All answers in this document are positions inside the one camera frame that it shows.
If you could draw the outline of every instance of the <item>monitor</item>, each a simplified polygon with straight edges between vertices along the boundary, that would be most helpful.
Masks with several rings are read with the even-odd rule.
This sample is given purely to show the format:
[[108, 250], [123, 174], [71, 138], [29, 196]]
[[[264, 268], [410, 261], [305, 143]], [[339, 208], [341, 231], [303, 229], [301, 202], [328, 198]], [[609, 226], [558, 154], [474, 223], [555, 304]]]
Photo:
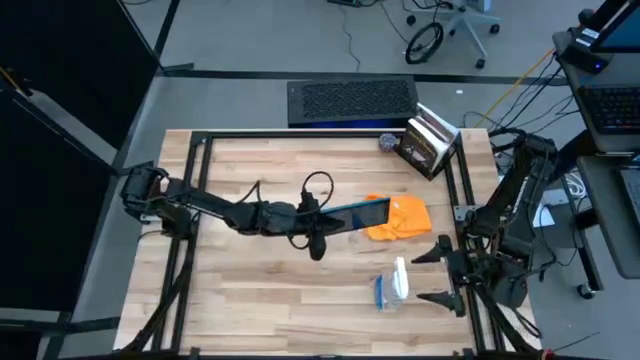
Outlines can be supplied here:
[[640, 53], [640, 1], [627, 2], [591, 45], [596, 53]]

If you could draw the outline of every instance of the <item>wooden table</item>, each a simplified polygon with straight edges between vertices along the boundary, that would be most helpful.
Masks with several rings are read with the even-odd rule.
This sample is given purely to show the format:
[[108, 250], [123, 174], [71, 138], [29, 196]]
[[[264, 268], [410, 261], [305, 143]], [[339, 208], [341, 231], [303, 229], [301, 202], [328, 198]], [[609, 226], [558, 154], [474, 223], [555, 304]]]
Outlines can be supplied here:
[[[173, 177], [183, 176], [191, 133], [166, 133], [159, 167]], [[462, 135], [476, 202], [483, 204], [498, 184], [487, 132], [463, 130]], [[202, 147], [193, 179], [198, 179], [201, 161]], [[464, 199], [458, 162], [452, 164]], [[450, 355], [473, 348], [468, 318], [456, 318], [415, 296], [391, 314], [379, 313], [373, 304], [372, 279], [392, 267], [395, 257], [404, 256], [408, 263], [431, 249], [438, 235], [455, 239], [444, 175], [427, 181], [398, 155], [380, 152], [375, 138], [215, 139], [206, 190], [236, 201], [261, 180], [263, 199], [297, 204], [304, 178], [316, 170], [335, 180], [329, 206], [361, 201], [374, 192], [420, 196], [433, 230], [388, 243], [350, 242], [349, 233], [331, 236], [325, 257], [314, 262], [308, 251], [294, 249], [285, 238], [241, 236], [203, 216], [181, 353], [192, 346], [203, 354], [265, 355]], [[328, 187], [322, 177], [308, 185], [320, 199]], [[153, 234], [140, 241], [114, 348], [131, 341], [156, 308], [169, 243]], [[409, 264], [408, 273], [411, 295], [450, 288], [444, 264]], [[531, 318], [526, 306], [523, 313]], [[489, 339], [488, 328], [485, 334]]]

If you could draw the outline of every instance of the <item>office chair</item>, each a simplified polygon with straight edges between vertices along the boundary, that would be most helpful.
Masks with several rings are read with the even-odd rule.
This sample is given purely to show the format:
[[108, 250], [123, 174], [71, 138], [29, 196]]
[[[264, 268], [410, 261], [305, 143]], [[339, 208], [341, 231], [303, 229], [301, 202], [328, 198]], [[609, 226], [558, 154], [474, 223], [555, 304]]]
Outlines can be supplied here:
[[[489, 32], [491, 34], [497, 34], [500, 32], [500, 18], [490, 15], [482, 14], [480, 11], [487, 11], [490, 7], [490, 0], [458, 0], [452, 1], [453, 9], [437, 9], [438, 15], [450, 15], [451, 19], [444, 25], [444, 32], [449, 33], [449, 35], [455, 35], [456, 31], [460, 26], [467, 29], [469, 32], [471, 39], [473, 40], [473, 45], [476, 47], [478, 52], [481, 54], [481, 57], [476, 61], [476, 69], [482, 69], [485, 65], [485, 60], [489, 57], [487, 54], [487, 50], [485, 50], [484, 45], [482, 45], [482, 41], [478, 37], [478, 34], [471, 26], [472, 24], [491, 24], [491, 28]], [[420, 9], [417, 7], [406, 8], [405, 9], [421, 14], [430, 14], [433, 16], [433, 13], [436, 11], [435, 7], [433, 9]], [[416, 22], [415, 15], [409, 15], [407, 17], [407, 24], [413, 25]]]

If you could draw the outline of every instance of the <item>orange cloth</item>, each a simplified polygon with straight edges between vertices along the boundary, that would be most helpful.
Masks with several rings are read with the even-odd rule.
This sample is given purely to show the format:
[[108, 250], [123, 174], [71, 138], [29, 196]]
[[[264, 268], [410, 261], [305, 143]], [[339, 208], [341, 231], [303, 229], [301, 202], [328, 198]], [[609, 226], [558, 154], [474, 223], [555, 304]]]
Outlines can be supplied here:
[[[382, 194], [369, 194], [365, 200], [387, 198]], [[431, 231], [427, 205], [420, 198], [410, 195], [391, 196], [389, 221], [386, 224], [366, 228], [371, 240], [388, 241], [404, 239]]]

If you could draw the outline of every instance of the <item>book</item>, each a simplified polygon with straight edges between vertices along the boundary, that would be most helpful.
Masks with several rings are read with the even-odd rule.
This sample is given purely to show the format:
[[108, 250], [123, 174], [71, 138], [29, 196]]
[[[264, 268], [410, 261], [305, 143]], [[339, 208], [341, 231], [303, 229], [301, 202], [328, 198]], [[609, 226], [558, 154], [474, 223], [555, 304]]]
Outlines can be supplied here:
[[439, 171], [449, 158], [460, 129], [418, 103], [417, 114], [409, 119], [398, 153], [427, 178]]

